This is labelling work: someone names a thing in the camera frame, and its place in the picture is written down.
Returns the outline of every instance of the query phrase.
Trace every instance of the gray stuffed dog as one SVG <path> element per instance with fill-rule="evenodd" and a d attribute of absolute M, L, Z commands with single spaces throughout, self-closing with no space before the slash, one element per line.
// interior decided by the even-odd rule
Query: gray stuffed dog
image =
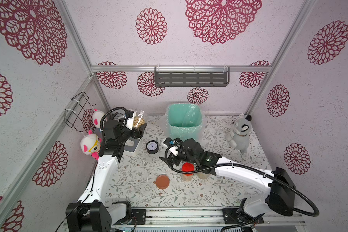
<path fill-rule="evenodd" d="M 233 122 L 233 128 L 226 136 L 229 145 L 234 149 L 240 150 L 242 154 L 247 153 L 249 146 L 249 131 L 251 129 L 251 116 L 237 118 Z"/>

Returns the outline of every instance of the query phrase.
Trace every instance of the plush toy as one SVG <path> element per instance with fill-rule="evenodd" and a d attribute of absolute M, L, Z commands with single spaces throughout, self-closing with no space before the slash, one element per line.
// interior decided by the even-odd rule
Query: plush toy
<path fill-rule="evenodd" d="M 101 128 L 101 119 L 102 119 L 102 117 L 103 117 L 103 115 L 104 115 L 104 112 L 103 111 L 100 111 L 100 110 L 96 110 L 96 109 L 94 109 L 95 110 L 95 112 L 93 113 L 93 115 L 92 115 L 92 120 L 93 120 L 93 123 L 94 123 L 94 126 L 96 127 L 96 128 Z M 104 126 L 104 123 L 106 123 L 106 121 L 107 121 L 107 119 L 105 118 L 104 119 L 104 121 L 103 121 L 103 126 Z"/>
<path fill-rule="evenodd" d="M 234 149 L 240 150 L 242 154 L 247 153 L 249 146 L 249 131 L 251 129 L 251 116 L 237 118 L 233 122 L 233 128 L 226 136 L 229 145 Z"/>
<path fill-rule="evenodd" d="M 98 138 L 96 134 L 93 134 L 92 130 L 89 130 L 88 135 L 81 140 L 80 147 L 84 154 L 91 155 L 94 159 L 98 160 L 98 153 L 101 149 L 101 142 L 102 139 Z"/>

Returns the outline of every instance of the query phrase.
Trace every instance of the cable tie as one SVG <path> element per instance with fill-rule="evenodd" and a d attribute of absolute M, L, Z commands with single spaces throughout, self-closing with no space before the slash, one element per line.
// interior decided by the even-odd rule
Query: cable tie
<path fill-rule="evenodd" d="M 70 110 L 70 111 L 72 111 L 72 112 L 74 112 L 76 114 L 76 112 L 74 110 L 72 110 L 72 109 L 66 109 L 66 110 Z"/>

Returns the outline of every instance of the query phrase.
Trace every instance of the small container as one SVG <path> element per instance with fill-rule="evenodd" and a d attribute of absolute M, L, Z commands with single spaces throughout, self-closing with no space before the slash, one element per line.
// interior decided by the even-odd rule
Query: small container
<path fill-rule="evenodd" d="M 194 171 L 195 167 L 191 163 L 184 163 L 182 166 L 182 171 Z M 191 181 L 193 174 L 182 174 L 182 180 Z"/>
<path fill-rule="evenodd" d="M 198 172 L 198 173 L 197 173 L 197 176 L 198 176 L 200 179 L 206 180 L 207 178 L 209 178 L 210 173 L 209 173 L 209 174 L 206 174 L 206 173 L 203 173 L 203 172 Z"/>
<path fill-rule="evenodd" d="M 159 175 L 156 178 L 156 186 L 159 189 L 165 189 L 169 187 L 169 184 L 170 184 L 170 180 L 169 180 L 169 177 L 167 177 L 167 175 Z"/>
<path fill-rule="evenodd" d="M 134 117 L 134 128 L 139 128 L 141 125 L 147 122 L 147 116 L 144 114 L 143 110 L 136 110 L 136 116 Z"/>

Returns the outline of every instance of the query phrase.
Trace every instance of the floral tablecloth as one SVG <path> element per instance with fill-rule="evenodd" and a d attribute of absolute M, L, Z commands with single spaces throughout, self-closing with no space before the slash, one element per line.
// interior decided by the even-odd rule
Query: floral tablecloth
<path fill-rule="evenodd" d="M 184 182 L 181 174 L 170 170 L 159 159 L 164 156 L 164 147 L 160 145 L 159 151 L 153 155 L 145 150 L 146 142 L 156 140 L 160 143 L 166 138 L 156 123 L 160 117 L 149 116 L 138 154 L 124 154 L 122 157 L 118 172 L 108 182 L 106 206 L 112 202 L 128 200 L 133 207 L 239 206 L 243 198 L 259 193 L 254 187 L 242 182 L 213 175 L 202 180 L 195 174 L 192 181 Z M 250 146 L 246 155 L 229 146 L 225 137 L 236 118 L 237 116 L 206 116 L 207 125 L 203 139 L 199 141 L 202 148 L 238 163 L 270 169 L 253 130 L 250 132 Z M 170 185 L 165 190 L 158 189 L 155 185 L 156 177 L 161 174 L 170 179 Z"/>

